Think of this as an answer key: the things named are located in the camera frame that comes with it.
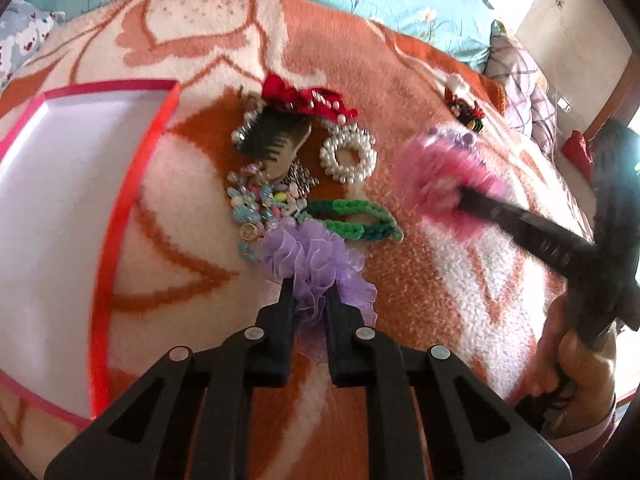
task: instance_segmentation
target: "hair accessory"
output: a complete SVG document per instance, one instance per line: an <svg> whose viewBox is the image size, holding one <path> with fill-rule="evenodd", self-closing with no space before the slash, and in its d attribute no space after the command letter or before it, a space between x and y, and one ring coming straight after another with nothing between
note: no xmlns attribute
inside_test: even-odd
<svg viewBox="0 0 640 480"><path fill-rule="evenodd" d="M234 184L226 188L232 207L232 219L239 225L242 242L238 251L250 262L259 261L252 244L277 227L281 218L296 217L306 207L305 194L295 182L268 183L262 163L249 164L238 173L231 172L227 180Z"/></svg>
<svg viewBox="0 0 640 480"><path fill-rule="evenodd" d="M367 130L360 129L357 123L332 126L332 134L320 148L320 161L324 172L341 184L361 182L373 174L376 169L378 153L372 148L376 139ZM337 150L357 150L360 161L355 166L343 166L335 158Z"/></svg>
<svg viewBox="0 0 640 480"><path fill-rule="evenodd" d="M443 139L447 139L453 145L455 145L458 148L461 148L462 150L469 150L471 153L473 153L475 156L478 157L478 160L482 164L484 164L484 162L482 162L482 160L478 156L478 153L476 150L476 141L478 140L478 136L475 133L470 132L466 128L465 129L462 129L462 128L438 129L436 128L436 126L430 126L427 134L429 136L439 136Z"/></svg>
<svg viewBox="0 0 640 480"><path fill-rule="evenodd" d="M479 133L484 124L482 119L485 118L485 113L478 101L474 101L473 108L464 100L454 94L449 88L444 89L444 101L453 113L454 117L464 124L467 128L475 133Z"/></svg>
<svg viewBox="0 0 640 480"><path fill-rule="evenodd" d="M355 214L367 214L377 218L380 222L375 225L363 225L338 220L322 220L322 224L329 231L336 233L345 240L368 240L379 242L385 238L391 238L395 242L404 239L402 229L388 209L375 202L367 200L312 200L308 202L304 211L298 215L299 223L314 216L348 216Z"/></svg>
<svg viewBox="0 0 640 480"><path fill-rule="evenodd" d="M280 111L321 116L339 124L358 115L344 105L342 94L320 87L299 90L274 73L264 80L262 98Z"/></svg>
<svg viewBox="0 0 640 480"><path fill-rule="evenodd" d="M243 155L264 161L279 161L284 151L296 156L299 148L311 134L311 124L307 117L284 113L273 106L265 105L262 110L252 110L244 114L244 124L231 132L231 142ZM290 150L285 150L291 142ZM289 167L289 160L284 163ZM276 171L270 178L281 178Z"/></svg>
<svg viewBox="0 0 640 480"><path fill-rule="evenodd" d="M457 209L459 188L471 187L497 200L506 191L477 155L438 135L412 137L398 153L395 168L395 188L406 205L452 228L462 242L475 240L490 224Z"/></svg>
<svg viewBox="0 0 640 480"><path fill-rule="evenodd" d="M309 170L302 165L299 158L294 158L289 172L282 179L282 183L295 184L298 187L300 195L307 196L313 188L315 188L320 181L316 177L311 176Z"/></svg>
<svg viewBox="0 0 640 480"><path fill-rule="evenodd" d="M258 255L271 278L294 277L299 342L302 353L308 357L326 359L321 319L324 293L334 283L338 285L340 299L357 307L366 325L375 325L376 287L358 275L364 267L364 257L347 248L342 238L320 222L309 220L298 226L291 218L283 219L264 237Z"/></svg>

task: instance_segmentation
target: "fleece blanket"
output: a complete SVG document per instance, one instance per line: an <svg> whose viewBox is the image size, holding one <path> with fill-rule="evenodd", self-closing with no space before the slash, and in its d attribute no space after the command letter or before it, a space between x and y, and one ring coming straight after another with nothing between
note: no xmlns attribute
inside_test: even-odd
<svg viewBox="0 0 640 480"><path fill-rule="evenodd" d="M500 396L517 400L561 280L497 229L466 248L403 210L391 185L394 155L431 124L454 123L443 83L460 73L470 85L462 97L478 99L487 113L480 154L508 183L510 200L589 237L583 215L535 144L508 129L494 83L418 40L303 0L118 2L54 31L0 100L1 138L39 91L114 78L181 82L180 105L149 161L120 253L111 399L169 348L217 346L278 297L278 286L238 255L225 193L226 174L246 163L230 142L242 123L238 90L258 91L267 72L343 92L378 138L378 167L356 186L322 174L324 130L314 130L301 152L322 177L311 198L379 202L404 230L401 244L360 247L364 278L378 288L377 328L414 348L449 346ZM251 424L252 479L368 478L364 392L333 388L326 364L297 355L286 388L256 392ZM42 478L79 428L0 385L0 431Z"/></svg>

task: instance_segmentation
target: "red cushion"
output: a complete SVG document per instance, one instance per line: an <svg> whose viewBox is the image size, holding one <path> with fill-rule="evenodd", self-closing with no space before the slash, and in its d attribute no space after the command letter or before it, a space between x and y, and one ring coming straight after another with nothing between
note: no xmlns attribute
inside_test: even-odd
<svg viewBox="0 0 640 480"><path fill-rule="evenodd" d="M578 130L574 130L571 137L562 147L562 153L571 163L578 168L587 182L591 182L591 168L593 167L593 158L587 147L587 141L584 135Z"/></svg>

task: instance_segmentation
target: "human hand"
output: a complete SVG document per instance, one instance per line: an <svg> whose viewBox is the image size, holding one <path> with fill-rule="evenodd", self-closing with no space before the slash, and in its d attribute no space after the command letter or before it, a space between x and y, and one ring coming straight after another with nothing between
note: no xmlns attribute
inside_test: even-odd
<svg viewBox="0 0 640 480"><path fill-rule="evenodd" d="M572 400L562 410L562 417L549 438L562 438L588 430L609 414L615 392L614 368L616 338L611 328L602 347L591 351L577 333L569 331L564 317L566 296L560 296L549 307L542 338L527 377L527 391L534 397L554 391L559 385L555 370L562 370L576 385Z"/></svg>

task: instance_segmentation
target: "pearl hair tie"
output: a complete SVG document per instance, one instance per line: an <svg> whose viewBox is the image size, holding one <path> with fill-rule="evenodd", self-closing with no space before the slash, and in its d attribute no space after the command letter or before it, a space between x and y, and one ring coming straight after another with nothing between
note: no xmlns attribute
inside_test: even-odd
<svg viewBox="0 0 640 480"><path fill-rule="evenodd" d="M354 184L370 177L376 169L378 153L372 148L376 139L367 130L360 129L356 123L329 128L332 134L320 148L321 166L324 173L341 184ZM354 166L343 166L335 158L337 150L355 150L360 161Z"/></svg>

